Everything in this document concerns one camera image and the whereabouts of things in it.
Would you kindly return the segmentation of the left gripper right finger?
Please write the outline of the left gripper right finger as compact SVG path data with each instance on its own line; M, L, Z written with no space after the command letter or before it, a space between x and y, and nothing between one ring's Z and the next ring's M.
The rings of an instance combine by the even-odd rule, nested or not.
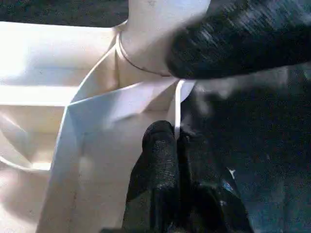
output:
M190 233L252 233L237 185L209 139L181 131L177 148L183 227Z

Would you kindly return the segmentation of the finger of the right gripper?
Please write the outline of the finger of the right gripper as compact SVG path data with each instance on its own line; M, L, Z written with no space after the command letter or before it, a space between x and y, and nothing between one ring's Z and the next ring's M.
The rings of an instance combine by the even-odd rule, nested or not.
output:
M213 79L311 59L308 0L236 0L181 27L166 55L180 79Z

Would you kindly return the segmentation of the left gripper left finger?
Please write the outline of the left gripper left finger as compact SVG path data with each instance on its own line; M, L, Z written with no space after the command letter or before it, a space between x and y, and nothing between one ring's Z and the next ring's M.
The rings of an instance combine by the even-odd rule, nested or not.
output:
M180 209L179 165L172 125L160 120L144 133L127 190L122 228L167 233Z

